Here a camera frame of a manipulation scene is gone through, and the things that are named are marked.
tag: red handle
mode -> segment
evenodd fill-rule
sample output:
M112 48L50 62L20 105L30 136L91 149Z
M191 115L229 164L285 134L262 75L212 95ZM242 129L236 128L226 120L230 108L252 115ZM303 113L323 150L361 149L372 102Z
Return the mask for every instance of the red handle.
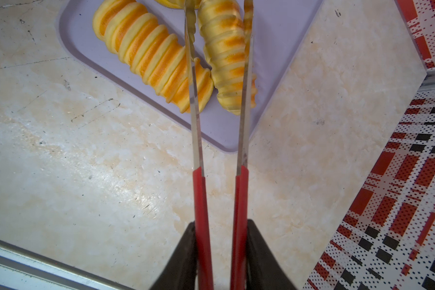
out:
M235 177L234 229L232 233L231 290L243 290L246 275L248 169Z
M193 171L193 195L195 203L195 234L197 236L198 247L198 289L213 290L206 180L201 175L201 167Z

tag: orange and yellow bread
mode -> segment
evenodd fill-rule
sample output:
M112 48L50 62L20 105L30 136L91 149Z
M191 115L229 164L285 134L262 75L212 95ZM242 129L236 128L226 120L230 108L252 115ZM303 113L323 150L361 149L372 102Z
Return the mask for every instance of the orange and yellow bread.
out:
M167 8L183 9L185 0L156 0L156 2ZM200 2L201 0L195 0L195 9L198 9Z
M221 106L236 115L242 105L245 67L244 23L235 0L202 0L198 9L198 27L203 36L204 55L212 67L211 77L219 90ZM256 75L251 86L251 107L256 107Z
M190 111L185 49L169 34L166 26L135 0L105 0L94 14L95 35L107 49L130 66L166 102L177 105L181 113ZM214 89L209 69L195 58L198 107L208 103Z

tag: purple tray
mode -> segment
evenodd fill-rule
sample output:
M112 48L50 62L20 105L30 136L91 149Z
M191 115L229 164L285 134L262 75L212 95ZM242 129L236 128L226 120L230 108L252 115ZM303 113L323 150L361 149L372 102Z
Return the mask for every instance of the purple tray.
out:
M184 45L184 11L169 9L154 0L141 0L170 33ZM57 20L57 35L63 48L77 61L103 75L113 83L155 108L169 119L190 130L190 114L179 112L172 103L157 96L153 88L143 84L139 76L108 51L92 30L92 17L102 0L69 0ZM243 0L238 0L243 7ZM256 108L251 110L252 134L265 112L274 92L290 66L302 43L322 0L255 0L253 33L254 69L256 73ZM195 49L202 58L203 38L195 34ZM238 147L239 117L221 107L215 89L200 114L203 139L225 153L234 153Z

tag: patterned cloth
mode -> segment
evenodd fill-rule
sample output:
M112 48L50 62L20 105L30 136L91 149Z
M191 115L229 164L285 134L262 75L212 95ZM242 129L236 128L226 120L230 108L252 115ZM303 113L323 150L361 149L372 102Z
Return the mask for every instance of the patterned cloth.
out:
M435 0L397 0L428 70L435 69Z
M303 289L435 290L435 90L412 100Z

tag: marble tabletop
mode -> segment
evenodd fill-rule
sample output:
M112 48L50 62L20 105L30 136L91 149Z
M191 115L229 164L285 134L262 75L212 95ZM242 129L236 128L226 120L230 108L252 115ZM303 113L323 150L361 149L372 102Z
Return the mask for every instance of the marble tabletop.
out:
M63 3L0 0L0 239L147 289L194 219L191 135L65 53ZM250 141L249 217L297 287L425 75L394 0L325 0ZM203 147L222 290L237 156Z

